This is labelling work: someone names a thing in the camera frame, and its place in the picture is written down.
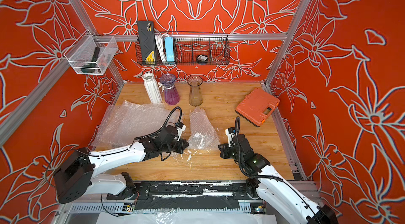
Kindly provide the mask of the white ribbed ceramic vase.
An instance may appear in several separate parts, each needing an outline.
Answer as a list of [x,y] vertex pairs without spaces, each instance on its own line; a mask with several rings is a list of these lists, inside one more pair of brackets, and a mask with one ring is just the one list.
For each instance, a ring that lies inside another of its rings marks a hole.
[[142,79],[151,103],[153,104],[161,103],[162,98],[158,87],[158,83],[155,79],[155,75],[153,73],[148,72],[142,76]]

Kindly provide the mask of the purple blue glass vase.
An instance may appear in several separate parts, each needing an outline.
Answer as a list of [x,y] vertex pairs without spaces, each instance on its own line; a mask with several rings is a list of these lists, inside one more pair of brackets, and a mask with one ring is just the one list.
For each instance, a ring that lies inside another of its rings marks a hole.
[[159,88],[164,93],[165,102],[170,106],[174,106],[180,101],[175,82],[176,77],[171,73],[162,75],[159,81]]

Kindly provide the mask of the bubble bundle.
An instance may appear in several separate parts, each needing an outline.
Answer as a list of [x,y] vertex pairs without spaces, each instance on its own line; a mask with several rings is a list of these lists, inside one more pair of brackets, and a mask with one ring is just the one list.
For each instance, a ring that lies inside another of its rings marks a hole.
[[191,135],[187,140],[189,149],[193,150],[218,150],[220,145],[217,130],[213,127],[204,109],[196,107],[190,113]]

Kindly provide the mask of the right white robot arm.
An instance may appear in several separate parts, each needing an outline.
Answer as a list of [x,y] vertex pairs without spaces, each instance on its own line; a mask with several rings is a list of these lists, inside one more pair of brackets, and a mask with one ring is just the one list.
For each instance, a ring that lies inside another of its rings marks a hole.
[[246,180],[247,193],[260,198],[278,211],[290,224],[337,224],[334,211],[304,196],[284,179],[271,163],[256,153],[244,134],[235,128],[225,130],[228,143],[218,146],[220,157],[233,159]]

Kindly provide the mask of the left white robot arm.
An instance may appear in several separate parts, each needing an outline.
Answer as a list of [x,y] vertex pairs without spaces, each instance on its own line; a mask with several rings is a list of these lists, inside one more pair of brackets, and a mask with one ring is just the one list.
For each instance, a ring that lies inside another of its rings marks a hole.
[[131,163],[160,157],[163,153],[183,153],[189,143],[181,138],[186,126],[164,126],[158,132],[136,139],[132,144],[106,151],[73,152],[54,172],[57,200],[71,203],[88,194],[105,194],[108,200],[126,200],[140,194],[127,172],[119,175],[107,171]]

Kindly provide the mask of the clear ribbed glass vase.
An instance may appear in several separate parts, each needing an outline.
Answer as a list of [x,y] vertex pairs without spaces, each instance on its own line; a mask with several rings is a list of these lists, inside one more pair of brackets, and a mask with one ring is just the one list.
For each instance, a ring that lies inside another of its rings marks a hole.
[[198,107],[203,103],[203,97],[200,89],[202,83],[202,78],[196,75],[190,76],[187,79],[187,84],[190,86],[189,104],[193,107]]

